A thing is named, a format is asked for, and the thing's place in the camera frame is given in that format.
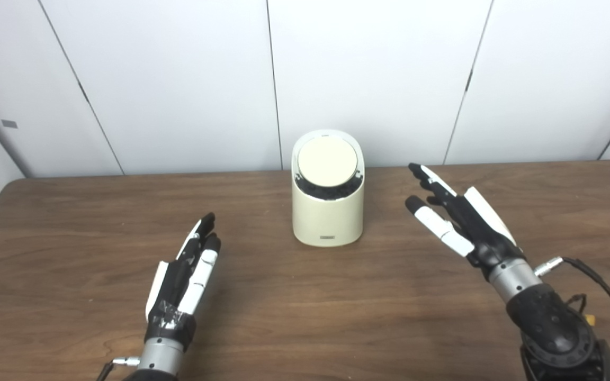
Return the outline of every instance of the round lid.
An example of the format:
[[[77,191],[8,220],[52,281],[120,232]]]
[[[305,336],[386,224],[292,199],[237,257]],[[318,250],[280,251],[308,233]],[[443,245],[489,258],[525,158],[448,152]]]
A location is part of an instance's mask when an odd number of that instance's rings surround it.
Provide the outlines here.
[[[319,186],[336,186],[351,179],[356,172],[356,152],[348,142],[337,137],[317,137],[298,153],[298,167],[307,181]]]

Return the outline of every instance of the wooden table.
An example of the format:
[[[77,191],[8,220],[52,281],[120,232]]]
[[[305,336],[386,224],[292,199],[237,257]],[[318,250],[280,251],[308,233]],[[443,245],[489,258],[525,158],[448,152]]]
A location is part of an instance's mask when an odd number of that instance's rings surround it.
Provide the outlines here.
[[[610,282],[610,161],[434,167],[474,184],[530,263],[585,260]],[[482,275],[405,210],[404,168],[367,171],[365,230],[342,248],[291,232],[286,171],[18,180],[0,195],[0,379],[95,379],[139,355],[157,262],[217,215],[223,248],[181,379],[524,379],[518,331]],[[570,267],[545,280],[610,344],[610,300]],[[132,369],[118,369],[121,379]]]

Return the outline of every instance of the small gray sticker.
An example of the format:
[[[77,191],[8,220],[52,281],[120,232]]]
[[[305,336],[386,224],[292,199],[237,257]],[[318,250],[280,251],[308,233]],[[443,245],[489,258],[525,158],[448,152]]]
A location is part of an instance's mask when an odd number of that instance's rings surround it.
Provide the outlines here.
[[[17,128],[17,123],[15,123],[14,121],[8,121],[6,119],[2,119],[2,126],[8,127],[8,128]]]

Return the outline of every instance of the yellow connector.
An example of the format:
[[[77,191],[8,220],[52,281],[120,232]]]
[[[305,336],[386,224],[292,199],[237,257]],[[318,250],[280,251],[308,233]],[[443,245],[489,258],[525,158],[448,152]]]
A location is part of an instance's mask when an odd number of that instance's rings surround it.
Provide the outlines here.
[[[593,314],[585,314],[585,320],[588,321],[590,327],[595,327],[597,318]]]

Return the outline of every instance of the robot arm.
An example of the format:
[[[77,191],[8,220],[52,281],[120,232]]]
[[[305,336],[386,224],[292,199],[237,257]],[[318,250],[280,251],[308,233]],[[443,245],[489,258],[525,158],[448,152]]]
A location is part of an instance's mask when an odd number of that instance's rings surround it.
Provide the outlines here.
[[[105,365],[104,381],[114,365],[138,367],[125,381],[176,381],[192,342],[194,311],[220,251],[213,231],[215,215],[204,216],[185,239],[176,260],[160,262],[145,307],[147,331],[140,357],[117,357]]]
[[[600,375],[609,372],[610,381],[606,343],[596,340],[583,316],[540,280],[557,260],[536,273],[477,189],[458,195],[428,167],[410,164],[409,169],[423,188],[434,193],[427,201],[443,206],[453,222],[417,196],[407,198],[407,209],[446,246],[479,268],[506,303],[508,315],[522,332],[527,378],[604,379]]]

